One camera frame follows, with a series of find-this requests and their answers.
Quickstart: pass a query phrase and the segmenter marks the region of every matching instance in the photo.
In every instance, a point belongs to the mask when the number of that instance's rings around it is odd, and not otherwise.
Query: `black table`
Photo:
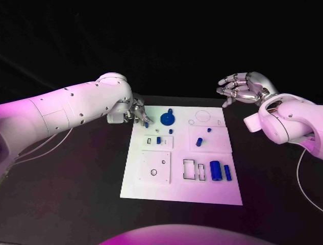
[[[143,98],[147,105],[163,106],[220,107],[223,102]],[[190,224],[275,244],[323,243],[323,213],[304,199],[295,180],[303,149],[274,144],[261,131],[249,133],[242,119],[257,110],[239,102],[223,110],[244,206],[120,198],[133,124],[109,125],[104,117],[76,127],[45,157],[11,168],[0,187],[0,242],[96,245],[135,228]],[[300,178],[323,208],[323,161],[310,154]]]

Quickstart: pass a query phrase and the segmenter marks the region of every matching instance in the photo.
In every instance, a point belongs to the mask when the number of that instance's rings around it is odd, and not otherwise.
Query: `small blue part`
[[[222,170],[219,161],[210,162],[210,179],[213,181],[222,180]]]
[[[226,180],[231,181],[231,174],[229,174],[229,166],[223,165],[223,169],[225,169],[225,175],[226,175]]]
[[[202,138],[197,138],[196,146],[200,146],[202,145],[202,141],[203,141],[203,139]]]
[[[174,116],[171,115],[171,109],[169,109],[167,113],[161,114],[160,122],[166,126],[173,125],[173,123],[174,123]]]

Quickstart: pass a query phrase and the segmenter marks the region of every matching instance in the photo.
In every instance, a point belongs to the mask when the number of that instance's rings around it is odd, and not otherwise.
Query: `white cable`
[[[313,201],[310,200],[308,196],[306,195],[304,191],[303,191],[303,187],[301,187],[301,184],[300,184],[300,179],[298,179],[298,167],[300,167],[300,163],[301,163],[301,159],[303,159],[303,154],[301,154],[301,157],[300,157],[300,160],[298,160],[298,164],[297,164],[297,169],[295,169],[295,177],[297,177],[297,183],[298,183],[298,187],[300,187],[300,190],[303,192],[303,195],[306,197],[306,199],[310,201],[310,203],[313,204],[313,206],[323,212],[323,209],[313,203]]]
[[[19,158],[27,156],[30,153],[33,153],[53,138],[55,138],[56,134],[50,136],[50,138],[29,152],[26,152],[23,155],[20,155],[14,160],[17,160]]]
[[[39,156],[36,156],[36,157],[33,157],[33,158],[29,158],[29,159],[20,161],[20,162],[13,163],[10,166],[14,166],[16,164],[19,164],[19,163],[22,163],[22,162],[26,162],[26,161],[29,161],[29,160],[33,160],[33,159],[42,157],[43,155],[49,154],[49,153],[59,147],[59,145],[62,144],[63,140],[66,139],[66,137],[68,137],[68,135],[69,135],[69,133],[71,133],[71,130],[69,130],[66,136],[63,137],[63,139],[60,140],[59,144],[58,144],[58,145],[56,145],[56,146],[55,146],[46,153],[43,153],[42,155],[39,155]]]

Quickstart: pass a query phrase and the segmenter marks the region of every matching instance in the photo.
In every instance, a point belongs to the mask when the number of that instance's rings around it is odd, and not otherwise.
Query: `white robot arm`
[[[39,140],[107,115],[111,124],[148,122],[143,100],[127,79],[104,74],[43,95],[0,105],[0,176],[23,149]]]
[[[258,72],[233,74],[219,85],[225,87],[216,92],[228,96],[223,107],[236,100],[259,106],[258,113],[244,119],[249,131],[262,130],[277,144],[295,143],[323,159],[323,106],[291,94],[278,94]]]

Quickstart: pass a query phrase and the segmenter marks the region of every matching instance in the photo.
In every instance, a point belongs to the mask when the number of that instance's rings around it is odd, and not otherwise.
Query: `white board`
[[[160,116],[169,108],[173,110],[174,123],[164,126],[160,123]],[[141,127],[140,124],[133,126],[120,197],[242,205],[222,108],[146,106],[146,112],[154,123],[148,128]],[[156,137],[161,137],[161,142],[167,140],[166,144],[144,143],[148,138],[156,139]],[[203,138],[200,147],[195,146],[199,137]],[[147,156],[150,165],[144,163],[146,151],[151,152]],[[160,179],[157,179],[154,178],[157,174],[151,175],[151,167],[163,167],[160,160],[164,159],[164,154],[170,156],[170,178],[164,178],[167,172],[160,169],[161,172],[157,172]],[[195,160],[195,180],[183,179],[184,159]],[[210,179],[210,161],[220,162],[223,177],[220,181]],[[203,164],[200,178],[205,174],[205,181],[199,180],[197,164]],[[223,165],[229,166],[232,181],[226,181]]]

